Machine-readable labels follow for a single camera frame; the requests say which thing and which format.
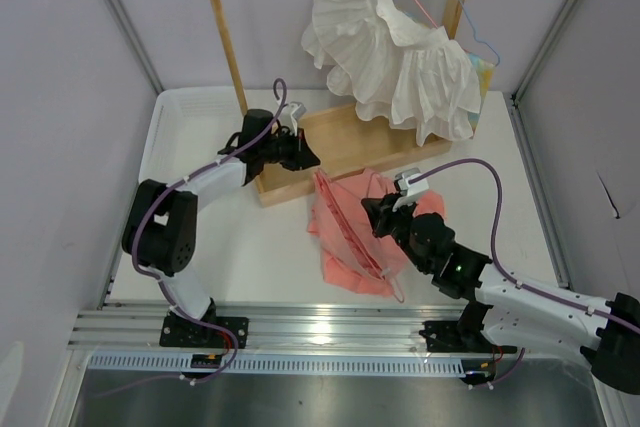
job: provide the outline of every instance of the white ruffled garment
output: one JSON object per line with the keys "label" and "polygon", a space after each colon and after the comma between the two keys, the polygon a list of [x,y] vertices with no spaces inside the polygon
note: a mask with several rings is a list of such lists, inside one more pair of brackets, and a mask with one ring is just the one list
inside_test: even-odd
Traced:
{"label": "white ruffled garment", "polygon": [[320,69],[334,67],[327,87],[356,98],[360,119],[384,116],[396,129],[449,140],[473,135],[468,113],[479,113],[478,75],[443,27],[430,29],[393,0],[314,0],[302,47]]}

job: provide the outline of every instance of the wooden base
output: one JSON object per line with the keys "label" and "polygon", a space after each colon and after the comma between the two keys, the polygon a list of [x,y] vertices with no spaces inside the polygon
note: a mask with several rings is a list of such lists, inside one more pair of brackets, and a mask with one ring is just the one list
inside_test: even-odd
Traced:
{"label": "wooden base", "polygon": [[[447,152],[451,142],[430,135],[416,145],[415,130],[392,130],[389,121],[358,119],[355,104],[305,115],[300,121],[311,150],[333,179],[362,172],[366,167],[383,172]],[[313,192],[315,169],[290,172],[266,165],[256,185],[262,205],[286,202]]]}

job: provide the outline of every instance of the metal floor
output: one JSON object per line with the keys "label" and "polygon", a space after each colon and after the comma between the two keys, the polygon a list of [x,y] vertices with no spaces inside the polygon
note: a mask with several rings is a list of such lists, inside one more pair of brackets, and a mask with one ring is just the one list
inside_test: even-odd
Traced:
{"label": "metal floor", "polygon": [[549,360],[525,361],[494,391],[469,392],[458,379],[229,374],[196,387],[168,379],[91,398],[149,375],[153,374],[88,371],[71,425],[605,425],[588,372]]}

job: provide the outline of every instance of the metal frame edge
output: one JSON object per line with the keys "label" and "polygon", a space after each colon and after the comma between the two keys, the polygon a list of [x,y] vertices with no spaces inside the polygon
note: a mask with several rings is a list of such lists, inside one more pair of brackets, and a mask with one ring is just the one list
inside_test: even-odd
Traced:
{"label": "metal frame edge", "polygon": [[613,390],[595,377],[593,378],[593,384],[607,427],[631,427],[632,425],[637,425],[631,422],[620,392]]}
{"label": "metal frame edge", "polygon": [[551,26],[547,30],[540,47],[537,50],[536,55],[527,67],[522,80],[518,84],[516,91],[513,95],[513,103],[516,107],[522,101],[522,98],[527,92],[527,89],[535,81],[540,71],[544,68],[546,61],[555,49],[560,37],[564,33],[565,29],[569,25],[571,18],[576,12],[580,2],[582,0],[564,0],[562,7],[558,11],[556,18],[551,23]]}
{"label": "metal frame edge", "polygon": [[84,374],[92,354],[92,352],[82,351],[69,352],[67,365],[46,423],[48,427],[68,427],[71,424]]}
{"label": "metal frame edge", "polygon": [[538,217],[540,218],[542,233],[549,249],[556,279],[558,280],[558,285],[560,287],[569,287],[571,284],[571,278],[567,267],[567,257],[564,254],[558,231],[553,222],[553,215],[545,194],[540,171],[535,161],[535,156],[531,149],[529,138],[527,137],[527,131],[522,122],[520,111],[515,107],[513,100],[508,98],[506,94],[505,101],[509,112],[509,118],[511,119],[513,133],[516,138],[516,143],[518,144],[520,156],[522,157],[524,170],[529,181],[529,187],[531,188],[531,193],[533,195],[533,201],[536,205],[536,210],[538,211]]}
{"label": "metal frame edge", "polygon": [[120,33],[124,37],[131,53],[136,59],[136,62],[147,77],[149,85],[155,91],[156,95],[160,95],[164,90],[164,87],[162,86],[160,77],[158,77],[158,73],[149,58],[149,54],[147,53],[142,40],[140,40],[140,36],[138,35],[129,14],[125,9],[122,0],[104,0],[104,2],[111,12],[111,16],[118,26]]}

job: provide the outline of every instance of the white table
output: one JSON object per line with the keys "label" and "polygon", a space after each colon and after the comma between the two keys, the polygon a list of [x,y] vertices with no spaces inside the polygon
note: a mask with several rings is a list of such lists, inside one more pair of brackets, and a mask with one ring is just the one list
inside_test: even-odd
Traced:
{"label": "white table", "polygon": [[[269,90],[249,91],[249,103],[272,105],[272,95]],[[316,110],[319,105],[327,105],[328,97],[318,91],[290,91],[288,98],[301,100],[309,110]],[[502,263],[516,273],[556,285],[500,92],[487,94],[474,139],[458,142],[448,153],[415,165],[425,171],[465,157],[490,162],[501,176],[504,205],[498,253]],[[496,189],[489,172],[480,166],[459,166],[432,177],[430,184],[444,196],[447,225],[456,231],[457,241],[489,254],[496,201]],[[201,212],[192,262],[211,296],[221,302],[397,305],[393,298],[358,295],[323,281],[318,240],[306,232],[312,201],[313,196],[307,196],[263,208],[255,189],[248,186]],[[407,266],[398,279],[407,305],[465,303],[439,293],[431,285],[430,277],[411,266]],[[156,282],[138,275],[131,266],[131,258],[122,254],[110,299],[158,300],[162,295]]]}

